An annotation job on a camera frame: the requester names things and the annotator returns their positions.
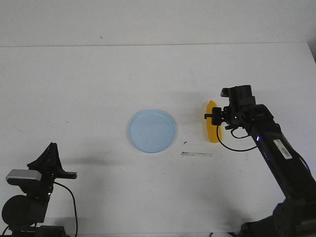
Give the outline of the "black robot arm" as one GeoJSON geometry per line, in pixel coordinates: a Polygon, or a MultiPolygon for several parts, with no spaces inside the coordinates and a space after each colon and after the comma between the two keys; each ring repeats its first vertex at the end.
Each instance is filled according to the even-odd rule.
{"type": "Polygon", "coordinates": [[[314,237],[316,235],[316,181],[305,160],[290,145],[275,123],[273,115],[263,104],[256,104],[250,85],[223,88],[221,97],[229,105],[212,107],[205,114],[211,118],[218,142],[219,127],[225,122],[226,130],[243,128],[255,142],[271,170],[285,200],[277,204],[271,216],[241,225],[233,237],[314,237]]]}
{"type": "Polygon", "coordinates": [[[43,222],[56,179],[76,178],[77,173],[63,169],[56,143],[50,143],[35,161],[27,164],[27,169],[11,170],[5,178],[7,183],[18,186],[23,192],[11,197],[1,211],[11,236],[67,236],[63,226],[47,226],[43,222]]]}

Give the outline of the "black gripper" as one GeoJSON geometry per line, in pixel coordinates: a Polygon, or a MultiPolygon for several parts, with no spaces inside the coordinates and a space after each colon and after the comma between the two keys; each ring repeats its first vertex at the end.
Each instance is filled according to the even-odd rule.
{"type": "Polygon", "coordinates": [[[229,105],[224,108],[214,107],[211,114],[204,114],[204,118],[211,118],[212,125],[225,122],[226,130],[241,127],[243,108],[256,104],[251,85],[222,88],[220,95],[229,99],[229,105]]]}
{"type": "Polygon", "coordinates": [[[27,164],[30,170],[36,170],[42,175],[56,179],[76,179],[76,172],[67,172],[62,168],[59,158],[58,146],[56,143],[50,143],[37,160],[27,164]]]}

